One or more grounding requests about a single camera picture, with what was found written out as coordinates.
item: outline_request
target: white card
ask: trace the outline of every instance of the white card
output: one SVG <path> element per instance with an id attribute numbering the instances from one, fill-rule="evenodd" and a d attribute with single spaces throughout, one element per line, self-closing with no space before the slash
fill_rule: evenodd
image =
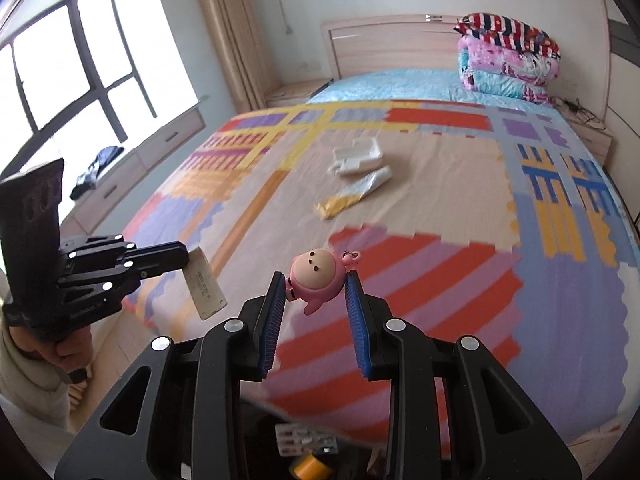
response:
<path id="1" fill-rule="evenodd" d="M 189 252 L 189 263 L 182 270 L 191 298 L 201 320 L 209 319 L 226 307 L 226 298 L 211 273 L 209 261 L 201 248 Z"/>

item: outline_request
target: striped pillowcase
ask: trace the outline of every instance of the striped pillowcase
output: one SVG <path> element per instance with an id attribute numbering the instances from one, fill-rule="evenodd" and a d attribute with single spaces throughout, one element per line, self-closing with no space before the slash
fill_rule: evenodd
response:
<path id="1" fill-rule="evenodd" d="M 527 23 L 487 12 L 468 14 L 458 20 L 454 30 L 518 52 L 532 52 L 560 59 L 558 44 L 544 31 Z"/>

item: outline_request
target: stack of bedding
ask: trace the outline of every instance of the stack of bedding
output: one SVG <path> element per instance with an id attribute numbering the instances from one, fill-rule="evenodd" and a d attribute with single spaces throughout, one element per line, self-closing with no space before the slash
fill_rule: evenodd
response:
<path id="1" fill-rule="evenodd" d="M 549 104 L 546 83 L 558 77 L 560 49 L 544 31 L 495 14 L 458 20 L 460 79 L 467 90 Z"/>

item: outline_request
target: window frame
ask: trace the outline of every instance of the window frame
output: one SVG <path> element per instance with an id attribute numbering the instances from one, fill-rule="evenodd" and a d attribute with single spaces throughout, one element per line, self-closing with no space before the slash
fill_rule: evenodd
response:
<path id="1" fill-rule="evenodd" d="M 29 121 L 32 132 L 31 138 L 24 143 L 20 150 L 18 150 L 18 153 L 14 156 L 11 162 L 9 162 L 9 164 L 2 169 L 0 173 L 0 180 L 20 171 L 20 169 L 30 160 L 30 158 L 35 155 L 35 153 L 44 145 L 44 143 L 47 142 L 60 128 L 62 128 L 62 126 L 67 124 L 84 108 L 95 101 L 98 101 L 100 103 L 100 106 L 104 111 L 104 115 L 107 117 L 107 120 L 113 128 L 113 131 L 116 134 L 118 140 L 120 142 L 124 142 L 125 140 L 127 140 L 127 134 L 124 131 L 124 128 L 122 127 L 122 124 L 120 123 L 120 120 L 115 110 L 113 109 L 113 106 L 111 105 L 108 97 L 108 92 L 123 84 L 124 82 L 127 82 L 129 79 L 133 78 L 136 80 L 136 82 L 138 83 L 138 87 L 140 88 L 140 91 L 142 92 L 142 95 L 145 99 L 146 105 L 151 112 L 151 115 L 153 116 L 153 118 L 158 117 L 158 114 L 156 113 L 156 110 L 151 103 L 151 99 L 146 92 L 145 86 L 142 83 L 142 78 L 138 73 L 136 64 L 133 61 L 133 57 L 129 49 L 129 44 L 127 43 L 127 38 L 124 35 L 122 24 L 120 23 L 120 17 L 118 15 L 118 9 L 116 8 L 115 0 L 110 1 L 111 8 L 113 9 L 113 15 L 116 21 L 116 26 L 118 28 L 118 32 L 120 33 L 120 39 L 122 40 L 124 50 L 127 54 L 127 58 L 129 59 L 131 72 L 117 79 L 107 87 L 102 84 L 100 75 L 98 74 L 98 70 L 94 63 L 94 58 L 92 57 L 91 51 L 89 50 L 89 44 L 87 42 L 86 36 L 84 34 L 84 28 L 82 26 L 80 10 L 78 9 L 78 0 L 59 1 L 58 3 L 47 8 L 46 10 L 43 10 L 41 13 L 31 18 L 28 22 L 26 22 L 15 32 L 13 32 L 10 37 L 0 43 L 0 50 L 2 50 L 6 46 L 9 46 L 11 49 L 12 59 L 14 62 L 15 83 L 18 89 L 18 95 L 20 96 L 20 102 L 22 103 L 22 108 L 24 109 L 24 113 L 27 117 L 27 120 Z M 31 27 L 31 25 L 35 24 L 55 10 L 61 9 L 62 7 L 66 7 L 68 9 L 71 31 L 73 33 L 76 48 L 78 49 L 82 68 L 84 69 L 84 74 L 86 75 L 87 81 L 89 83 L 89 90 L 78 99 L 72 101 L 62 110 L 60 110 L 59 113 L 57 113 L 55 117 L 53 117 L 42 128 L 38 128 L 33 118 L 33 113 L 31 113 L 31 107 L 29 106 L 29 103 L 27 101 L 22 80 L 20 78 L 20 73 L 18 72 L 18 67 L 15 62 L 14 39 L 22 32 L 24 32 L 27 28 Z"/>

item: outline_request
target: wooden floor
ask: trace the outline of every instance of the wooden floor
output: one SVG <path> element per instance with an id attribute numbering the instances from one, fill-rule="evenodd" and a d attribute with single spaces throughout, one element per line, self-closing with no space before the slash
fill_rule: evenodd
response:
<path id="1" fill-rule="evenodd" d="M 81 404 L 71 413 L 72 431 L 80 429 L 124 370 L 154 337 L 153 332 L 134 314 L 123 310 L 95 357 L 92 364 L 93 378 L 84 391 Z"/>

